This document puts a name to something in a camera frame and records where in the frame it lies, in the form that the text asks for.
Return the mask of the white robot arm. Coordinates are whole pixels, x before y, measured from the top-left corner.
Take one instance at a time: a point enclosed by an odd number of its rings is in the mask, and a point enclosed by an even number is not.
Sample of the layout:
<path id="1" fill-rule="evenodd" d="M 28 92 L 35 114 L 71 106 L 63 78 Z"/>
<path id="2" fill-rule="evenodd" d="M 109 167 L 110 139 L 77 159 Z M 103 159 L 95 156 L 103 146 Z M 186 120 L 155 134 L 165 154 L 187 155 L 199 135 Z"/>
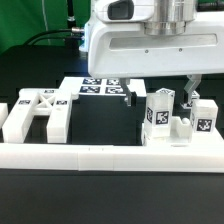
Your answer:
<path id="1" fill-rule="evenodd" d="M 84 27 L 88 73 L 118 78 L 186 75 L 191 94 L 204 74 L 224 73 L 224 11 L 197 0 L 91 0 Z"/>

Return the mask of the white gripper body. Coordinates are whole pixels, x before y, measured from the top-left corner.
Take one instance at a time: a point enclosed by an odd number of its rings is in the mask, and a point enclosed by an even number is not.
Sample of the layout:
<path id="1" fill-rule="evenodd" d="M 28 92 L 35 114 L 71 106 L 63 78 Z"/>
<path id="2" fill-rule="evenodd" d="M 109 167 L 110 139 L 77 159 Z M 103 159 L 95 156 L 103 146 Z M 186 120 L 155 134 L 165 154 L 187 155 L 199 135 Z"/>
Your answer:
<path id="1" fill-rule="evenodd" d="M 88 72 L 131 78 L 224 72 L 224 11 L 197 0 L 96 0 Z"/>

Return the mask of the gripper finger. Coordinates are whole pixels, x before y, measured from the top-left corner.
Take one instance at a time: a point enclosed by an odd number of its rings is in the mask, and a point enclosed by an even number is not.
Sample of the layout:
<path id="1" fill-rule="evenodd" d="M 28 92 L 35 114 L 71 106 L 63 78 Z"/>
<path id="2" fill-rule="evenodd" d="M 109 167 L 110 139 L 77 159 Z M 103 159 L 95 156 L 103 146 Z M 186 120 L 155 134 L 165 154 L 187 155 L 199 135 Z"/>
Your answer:
<path id="1" fill-rule="evenodd" d="M 192 107 L 191 96 L 192 92 L 196 91 L 196 88 L 201 83 L 201 74 L 196 75 L 188 75 L 188 82 L 184 87 L 184 102 L 182 103 L 182 107 L 184 109 L 190 109 Z"/>
<path id="2" fill-rule="evenodd" d="M 136 95 L 129 89 L 130 79 L 122 78 L 121 79 L 121 87 L 123 92 L 125 93 L 124 101 L 128 106 L 134 106 L 136 104 Z"/>

